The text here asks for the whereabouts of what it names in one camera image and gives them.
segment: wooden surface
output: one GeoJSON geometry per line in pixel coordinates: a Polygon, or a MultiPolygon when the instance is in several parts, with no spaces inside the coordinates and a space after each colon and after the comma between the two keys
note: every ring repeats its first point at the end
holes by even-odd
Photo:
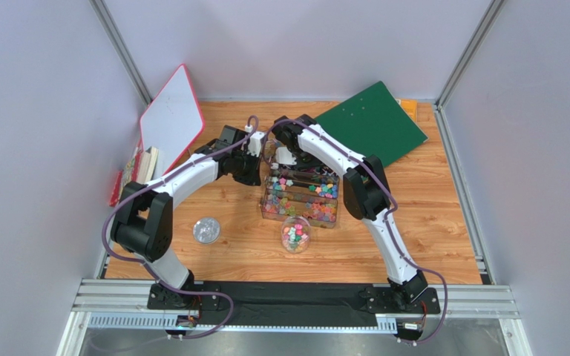
{"type": "MultiPolygon", "coordinates": [[[[224,125],[242,128],[249,115],[266,130],[282,115],[315,117],[337,102],[202,102],[206,127],[191,151],[219,137],[224,125]]],[[[429,140],[386,168],[399,209],[395,220],[413,259],[441,272],[448,283],[480,284],[474,253],[452,183],[432,107],[419,103],[417,125],[429,140]]],[[[263,165],[261,176],[266,167],[263,165]]],[[[333,229],[314,228],[309,248],[290,254],[280,244],[280,222],[261,217],[264,187],[222,177],[186,199],[174,212],[172,248],[197,280],[386,283],[386,270],[373,238],[338,206],[333,229]],[[201,245],[192,226],[201,217],[221,223],[219,239],[201,245]]],[[[119,246],[121,254],[126,254],[119,246]]],[[[112,259],[107,278],[151,278],[136,263],[112,259]]],[[[430,283],[440,283],[426,274],[430,283]]]]}

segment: metal floor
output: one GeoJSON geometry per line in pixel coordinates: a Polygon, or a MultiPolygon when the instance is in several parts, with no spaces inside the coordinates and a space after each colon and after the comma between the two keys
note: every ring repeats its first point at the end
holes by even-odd
{"type": "MultiPolygon", "coordinates": [[[[436,326],[429,320],[426,334],[436,326]]],[[[121,349],[163,336],[159,330],[88,329],[81,356],[107,355],[104,349],[121,349]]],[[[391,334],[218,332],[196,340],[162,340],[120,355],[407,355],[502,356],[508,355],[498,319],[447,320],[431,342],[418,347],[398,344],[391,334]]]]}

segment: clear glass bowl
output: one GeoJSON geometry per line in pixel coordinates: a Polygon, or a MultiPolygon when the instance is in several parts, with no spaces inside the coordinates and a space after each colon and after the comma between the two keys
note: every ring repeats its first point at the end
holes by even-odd
{"type": "Polygon", "coordinates": [[[288,217],[281,226],[281,242],[283,247],[293,253],[299,254],[309,247],[311,240],[311,225],[304,217],[288,217]]]}

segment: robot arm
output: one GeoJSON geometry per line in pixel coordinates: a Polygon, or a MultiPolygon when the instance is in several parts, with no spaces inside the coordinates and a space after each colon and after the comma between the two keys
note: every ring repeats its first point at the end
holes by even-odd
{"type": "Polygon", "coordinates": [[[212,154],[241,141],[251,127],[241,131],[224,127],[219,139],[214,139],[173,171],[147,185],[156,188],[138,195],[147,185],[128,183],[122,192],[121,201],[136,194],[127,205],[118,210],[111,227],[111,239],[127,251],[134,253],[157,276],[170,286],[181,289],[191,272],[180,262],[170,248],[173,236],[173,210],[204,185],[214,182],[224,174],[232,174],[237,182],[260,185],[259,164],[261,140],[264,133],[255,132],[246,147],[223,154],[212,154]],[[147,218],[140,212],[149,210],[147,218]]]}
{"type": "Polygon", "coordinates": [[[388,189],[384,167],[379,159],[375,156],[363,157],[351,151],[333,139],[307,115],[297,118],[296,121],[303,122],[308,128],[291,123],[285,116],[276,122],[282,120],[288,120],[288,123],[279,125],[274,129],[274,133],[295,156],[297,164],[317,159],[342,177],[344,205],[353,217],[364,223],[373,236],[384,260],[388,280],[401,295],[402,302],[412,303],[428,287],[428,283],[422,271],[406,263],[406,259],[411,258],[396,227],[393,213],[389,212],[389,199],[355,161],[357,159],[364,162],[388,189]],[[391,234],[403,256],[394,246],[391,234]]]}

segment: red book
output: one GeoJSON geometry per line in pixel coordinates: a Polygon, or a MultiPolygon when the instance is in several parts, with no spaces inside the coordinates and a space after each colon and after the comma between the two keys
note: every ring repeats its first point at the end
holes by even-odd
{"type": "Polygon", "coordinates": [[[140,150],[136,153],[136,155],[131,158],[125,169],[118,173],[118,177],[116,178],[116,183],[114,183],[114,189],[111,192],[111,198],[109,199],[110,206],[116,206],[120,201],[120,196],[122,195],[122,189],[127,185],[127,183],[131,182],[132,180],[137,180],[138,177],[138,169],[140,167],[140,158],[142,157],[143,152],[140,150]]]}

